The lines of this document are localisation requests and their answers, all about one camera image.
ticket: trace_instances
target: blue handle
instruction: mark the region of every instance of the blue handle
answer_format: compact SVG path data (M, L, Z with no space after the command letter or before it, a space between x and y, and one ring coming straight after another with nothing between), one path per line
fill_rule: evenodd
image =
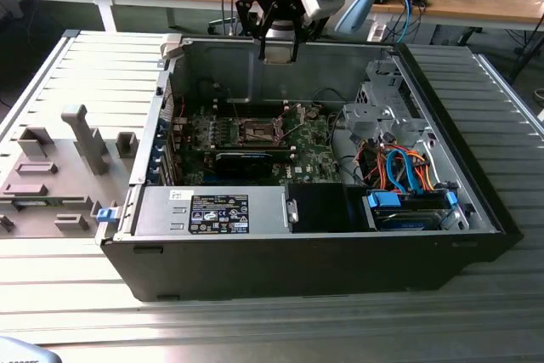
M375 0L354 0L349 9L338 21L334 31L343 34L353 34L360 29L371 11Z

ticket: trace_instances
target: floor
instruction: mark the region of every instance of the floor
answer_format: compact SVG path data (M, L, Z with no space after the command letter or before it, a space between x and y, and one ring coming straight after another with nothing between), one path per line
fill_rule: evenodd
M15 20L8 15L0 21L0 48L4 50L0 53L0 119L5 117L8 105L17 100L64 29L102 30L98 9L90 4L23 1L20 6L25 14L23 19ZM125 6L117 7L114 12L120 31L169 31L164 9ZM205 22L217 18L214 13L178 10L176 20L187 32L204 34ZM435 32L433 43L454 44L460 34L458 27L442 26ZM468 46L473 52L484 54L503 76L511 70L517 58L513 50L519 47L504 30L490 29L474 33ZM533 99L533 91L544 86L543 68L544 57L533 59L514 84L535 113L540 112L541 107Z

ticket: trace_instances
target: white cable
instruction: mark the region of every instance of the white cable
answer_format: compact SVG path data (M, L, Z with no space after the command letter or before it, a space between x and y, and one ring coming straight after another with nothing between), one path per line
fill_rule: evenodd
M533 96L539 101L544 101L544 88L537 88L533 91Z

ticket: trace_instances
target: aluminum workbench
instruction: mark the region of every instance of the aluminum workbench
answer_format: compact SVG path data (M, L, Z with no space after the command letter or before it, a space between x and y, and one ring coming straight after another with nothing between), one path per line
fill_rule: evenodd
M70 100L85 101L105 139L139 135L161 43L136 33L63 37L0 127L0 177L18 155L22 127L66 132L52 112ZM142 303L92 237L3 239L0 335L64 362L542 361L543 217L533 208L519 226L523 241L437 292L334 298Z

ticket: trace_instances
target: sticker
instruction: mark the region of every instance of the sticker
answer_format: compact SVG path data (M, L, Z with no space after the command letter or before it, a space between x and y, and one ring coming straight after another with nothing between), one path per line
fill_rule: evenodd
M190 200L194 190L170 190L170 200Z
M15 206L20 207L29 207L29 206L47 206L48 204L45 201L14 201Z
M204 212L204 219L206 221L215 221L218 219L218 212Z
M249 233L247 195L192 196L190 215L191 234Z
M204 212L192 212L190 214L190 219L192 221L202 221L204 219L203 214L204 214Z

